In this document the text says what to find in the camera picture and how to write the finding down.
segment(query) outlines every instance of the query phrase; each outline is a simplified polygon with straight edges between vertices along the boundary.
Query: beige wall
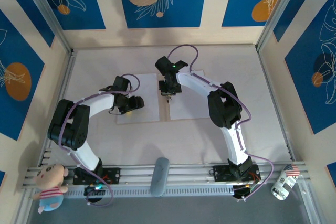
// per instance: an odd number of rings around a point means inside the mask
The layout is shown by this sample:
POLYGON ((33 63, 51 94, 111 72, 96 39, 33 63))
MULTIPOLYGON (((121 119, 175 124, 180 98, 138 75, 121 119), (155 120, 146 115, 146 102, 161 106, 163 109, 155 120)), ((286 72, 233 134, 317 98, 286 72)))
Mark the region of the beige wall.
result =
POLYGON ((222 28, 228 0, 204 0, 199 28, 127 29, 121 0, 97 0, 106 30, 67 30, 78 47, 161 46, 190 44, 253 44, 263 26, 222 28))
POLYGON ((0 188, 0 223, 7 224, 22 194, 20 186, 27 167, 37 164, 54 109, 50 106, 57 98, 60 77, 67 61, 58 41, 55 40, 49 48, 15 0, 1 0, 0 9, 45 64, 18 141, 0 133, 0 170, 6 172, 0 188))
POLYGON ((287 133, 309 173, 328 223, 336 219, 336 188, 326 165, 336 161, 336 124, 313 135, 285 56, 327 0, 306 0, 279 43, 272 35, 261 50, 287 133))

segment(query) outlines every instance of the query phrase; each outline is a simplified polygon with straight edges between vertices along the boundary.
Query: cable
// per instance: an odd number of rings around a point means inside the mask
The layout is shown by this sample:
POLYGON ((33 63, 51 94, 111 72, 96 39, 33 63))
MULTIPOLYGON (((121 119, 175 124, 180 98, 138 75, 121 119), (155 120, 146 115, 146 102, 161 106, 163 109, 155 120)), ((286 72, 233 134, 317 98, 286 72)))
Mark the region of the cable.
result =
POLYGON ((92 98, 98 97, 98 96, 100 96, 100 95, 103 95, 103 94, 114 94, 114 93, 128 93, 128 94, 130 94, 130 93, 134 93, 134 92, 136 92, 136 90, 139 89, 139 87, 140 87, 140 80, 139 80, 139 78, 138 78, 137 76, 135 76, 135 75, 133 75, 133 74, 131 74, 131 73, 124 74, 124 75, 122 75, 121 77, 123 77, 123 76, 133 76, 133 77, 135 77, 136 80, 138 81, 138 86, 137 86, 137 88, 134 89, 133 91, 126 91, 126 92, 124 92, 124 91, 99 92, 99 93, 97 93, 97 94, 90 95, 89 97, 83 98, 82 100, 76 102, 76 103, 70 108, 68 114, 66 115, 66 117, 65 117, 65 119, 64 119, 64 121, 63 121, 61 130, 60 130, 60 133, 59 133, 59 137, 58 137, 58 146, 59 146, 62 150, 67 151, 68 153, 70 153, 70 156, 71 156, 72 159, 77 163, 77 166, 79 166, 80 168, 82 168, 83 170, 85 170, 85 171, 86 171, 87 173, 89 173, 90 175, 94 176, 96 179, 98 179, 100 182, 102 182, 105 186, 107 186, 107 188, 110 190, 110 192, 111 192, 111 199, 110 199, 109 202, 107 202, 106 204, 103 204, 103 205, 97 205, 97 204, 90 203, 90 202, 88 201, 88 196, 87 196, 86 201, 88 202, 88 205, 95 206, 95 207, 106 207, 106 206, 112 204, 112 201, 113 201, 113 190, 112 190, 111 186, 110 186, 109 184, 106 183, 105 180, 103 180, 103 179, 102 179, 101 177, 99 177, 97 174, 93 173, 92 171, 90 171, 89 169, 87 169, 86 167, 84 167, 84 166, 79 162, 79 160, 74 156, 74 154, 72 153, 72 151, 69 151, 69 149, 64 148, 64 147, 62 146, 62 137, 63 137, 63 134, 64 134, 64 130, 65 130, 66 124, 67 124, 67 122, 68 122, 68 120, 69 120, 69 118, 70 118, 72 112, 73 112, 74 109, 75 109, 78 105, 80 105, 81 103, 83 103, 83 102, 85 102, 85 101, 88 101, 88 100, 90 100, 90 99, 92 99, 92 98))
POLYGON ((122 115, 122 114, 112 113, 113 110, 114 110, 114 106, 108 111, 110 115, 122 115))
MULTIPOLYGON (((201 76, 199 76, 199 75, 193 73, 192 66, 193 66, 193 64, 195 63, 195 61, 198 59, 198 55, 199 55, 198 49, 197 49, 197 47, 195 47, 194 45, 190 45, 190 44, 182 44, 182 45, 179 45, 179 46, 175 47, 173 50, 170 51, 170 53, 168 54, 167 58, 169 58, 169 57, 171 56, 171 54, 172 54, 177 48, 185 47, 185 46, 187 46, 187 47, 192 47, 192 48, 194 48, 195 51, 196 51, 195 59, 191 62, 190 66, 189 66, 189 72, 190 72, 193 76, 195 76, 195 77, 197 77, 198 79, 200 79, 201 81, 203 81, 203 82, 207 83, 208 85, 210 85, 211 87, 220 89, 220 90, 223 91, 224 93, 228 94, 230 97, 232 97, 232 98, 233 98, 233 99, 234 99, 234 100, 235 100, 235 101, 236 101, 236 102, 237 102, 237 103, 238 103, 238 104, 239 104, 239 105, 246 111, 246 113, 247 113, 247 115, 248 115, 248 119, 245 119, 245 120, 242 120, 242 121, 239 122, 239 123, 236 123, 236 133, 237 133, 237 136, 238 136, 239 146, 240 146, 241 150, 244 150, 243 145, 242 145, 241 140, 240 140, 240 136, 239 136, 239 132, 238 132, 238 129, 239 129, 239 128, 238 128, 238 127, 239 127, 241 124, 243 124, 243 123, 246 123, 246 122, 248 122, 248 121, 251 121, 251 119, 252 119, 252 115, 251 115, 250 111, 249 111, 249 110, 247 109, 247 107, 241 102, 241 100, 240 100, 238 97, 236 97, 235 95, 233 95, 231 92, 229 92, 229 91, 223 89, 222 87, 219 87, 219 86, 217 86, 217 85, 211 84, 208 80, 206 80, 206 79, 204 79, 203 77, 201 77, 201 76)), ((253 190, 253 191, 252 191, 246 198, 241 199, 241 200, 244 200, 244 201, 245 201, 245 200, 248 199, 250 196, 252 196, 257 190, 259 190, 259 188, 260 188, 262 185, 264 185, 264 184, 268 181, 268 179, 269 179, 269 178, 272 176, 272 174, 273 174, 273 171, 274 171, 274 165, 273 165, 273 163, 272 163, 270 160, 268 160, 267 158, 259 157, 259 156, 250 154, 250 153, 248 153, 246 150, 245 150, 244 152, 246 153, 246 155, 249 155, 249 156, 251 156, 251 157, 259 158, 259 159, 265 160, 265 161, 267 161, 267 162, 271 165, 271 171, 270 171, 269 175, 268 175, 268 176, 266 177, 266 179, 260 184, 260 186, 258 186, 255 190, 253 190)))
POLYGON ((257 175, 257 174, 255 174, 255 173, 252 173, 252 172, 248 172, 249 174, 251 174, 252 176, 253 176, 253 179, 254 179, 254 183, 256 184, 256 180, 259 180, 259 181, 261 181, 261 178, 257 175))
POLYGON ((238 190, 242 190, 242 189, 245 189, 245 188, 249 188, 250 185, 243 185, 243 186, 239 186, 237 188, 234 188, 233 191, 238 191, 238 190))

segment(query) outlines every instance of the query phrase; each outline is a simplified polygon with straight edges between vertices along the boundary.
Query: white table surface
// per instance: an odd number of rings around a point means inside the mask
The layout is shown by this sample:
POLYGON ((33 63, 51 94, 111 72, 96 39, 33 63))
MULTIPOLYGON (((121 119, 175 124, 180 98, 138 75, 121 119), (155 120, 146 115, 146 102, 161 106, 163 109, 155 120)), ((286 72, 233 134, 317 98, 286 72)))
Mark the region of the white table surface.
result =
MULTIPOLYGON (((154 64, 171 49, 173 47, 78 50, 65 98, 87 97, 112 85, 115 76, 124 73, 159 73, 154 64)), ((200 55, 194 69, 202 69, 213 80, 233 83, 238 97, 252 113, 252 120, 242 125, 248 151, 274 162, 290 161, 255 47, 198 46, 198 49, 200 55)), ((192 48, 184 47, 175 51, 170 59, 191 63, 194 56, 192 48)), ((116 116, 107 111, 95 115, 90 119, 89 145, 105 165, 155 164, 156 159, 163 156, 172 164, 227 161, 224 137, 209 118, 169 120, 169 109, 161 96, 159 107, 159 122, 117 125, 116 116)), ((54 143, 49 161, 74 164, 54 143)))

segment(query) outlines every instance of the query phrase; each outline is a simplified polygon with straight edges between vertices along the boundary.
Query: gray floor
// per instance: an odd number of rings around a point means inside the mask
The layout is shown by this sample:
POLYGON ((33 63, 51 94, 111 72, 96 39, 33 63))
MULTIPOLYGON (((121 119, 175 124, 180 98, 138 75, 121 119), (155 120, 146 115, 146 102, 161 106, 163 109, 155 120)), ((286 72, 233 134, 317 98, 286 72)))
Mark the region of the gray floor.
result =
POLYGON ((221 223, 309 223, 298 186, 289 197, 280 201, 265 185, 247 202, 236 202, 233 197, 163 197, 115 199, 106 208, 89 207, 84 199, 65 199, 52 212, 37 213, 34 202, 29 224, 221 224, 221 223))

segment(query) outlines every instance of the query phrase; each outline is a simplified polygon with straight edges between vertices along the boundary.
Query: plush toy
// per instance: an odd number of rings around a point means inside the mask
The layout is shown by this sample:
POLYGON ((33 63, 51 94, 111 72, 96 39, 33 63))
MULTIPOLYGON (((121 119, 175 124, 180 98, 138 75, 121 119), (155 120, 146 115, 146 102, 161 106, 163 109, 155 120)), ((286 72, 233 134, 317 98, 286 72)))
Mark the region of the plush toy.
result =
POLYGON ((62 204, 63 193, 68 191, 68 187, 62 186, 62 183, 68 174, 69 170, 62 165, 49 165, 34 177, 36 186, 41 190, 32 196, 32 199, 40 200, 39 214, 53 211, 62 204))

